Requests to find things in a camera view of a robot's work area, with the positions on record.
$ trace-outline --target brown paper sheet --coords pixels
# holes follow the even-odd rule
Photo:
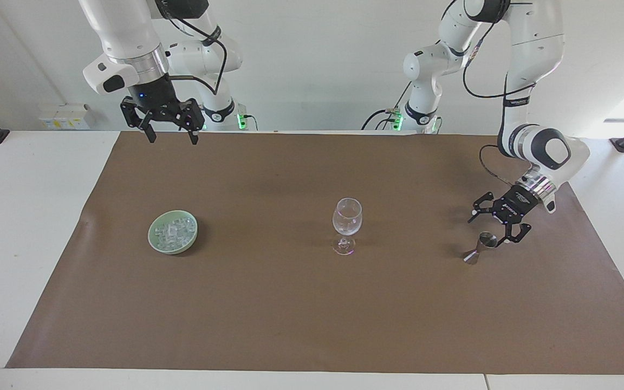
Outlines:
[[[624,281],[572,190],[525,242],[459,255],[483,136],[124,133],[7,367],[624,374]],[[513,180],[528,167],[485,153]],[[332,252],[342,197],[357,252]],[[158,254],[158,215],[198,218]]]

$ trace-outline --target black clamp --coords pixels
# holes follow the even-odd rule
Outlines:
[[[204,116],[195,99],[189,99],[184,103],[180,103],[180,111],[178,113],[171,113],[164,106],[158,110],[149,109],[146,111],[146,116],[143,119],[139,118],[137,114],[137,111],[140,111],[141,108],[137,106],[131,96],[125,97],[120,107],[127,126],[138,128],[142,133],[146,134],[150,143],[154,143],[156,140],[156,134],[153,126],[151,126],[151,121],[169,121],[178,125],[180,130],[184,129],[187,131],[193,145],[198,143],[199,131],[204,127]]]
[[[504,197],[497,200],[495,200],[495,195],[493,195],[492,192],[488,192],[473,203],[473,217],[469,220],[469,224],[476,220],[479,215],[489,214],[493,215],[495,219],[505,225],[505,236],[500,239],[496,248],[505,242],[518,244],[519,242],[522,242],[528,232],[531,231],[531,225],[522,224],[522,219],[528,214],[528,212],[533,210],[538,203],[529,203],[528,206],[522,207],[522,205],[527,204],[529,200],[527,199],[522,202],[517,197],[517,195],[524,197],[520,190],[523,190],[523,188],[515,185],[512,187],[510,192],[506,193]],[[492,206],[481,207],[484,202],[492,202]],[[519,233],[516,236],[513,235],[515,225],[519,225]]]

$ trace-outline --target metal jigger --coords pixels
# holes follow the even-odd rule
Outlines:
[[[495,247],[497,247],[497,237],[491,232],[482,232],[480,236],[478,236],[476,249],[464,253],[464,262],[468,265],[476,265],[482,252],[495,249]]]

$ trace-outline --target electrical outlet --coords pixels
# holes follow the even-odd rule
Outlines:
[[[43,107],[40,120],[50,130],[90,130],[95,124],[85,104]]]
[[[247,106],[245,106],[245,104],[239,104],[237,105],[237,121],[238,121],[238,127],[240,127],[240,130],[249,130],[248,129],[248,124],[247,124],[247,118],[245,118],[245,116],[247,115]]]

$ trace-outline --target green indicator light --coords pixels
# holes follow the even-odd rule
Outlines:
[[[245,130],[245,128],[247,127],[247,121],[245,120],[244,116],[242,116],[241,114],[237,114],[237,120],[238,122],[240,122],[240,130]]]
[[[435,119],[435,123],[433,123],[433,134],[440,133],[442,123],[443,123],[443,119],[441,118],[441,116],[438,116],[438,118]]]
[[[399,117],[394,119],[394,130],[401,131],[401,126],[404,125],[404,116],[399,114]]]

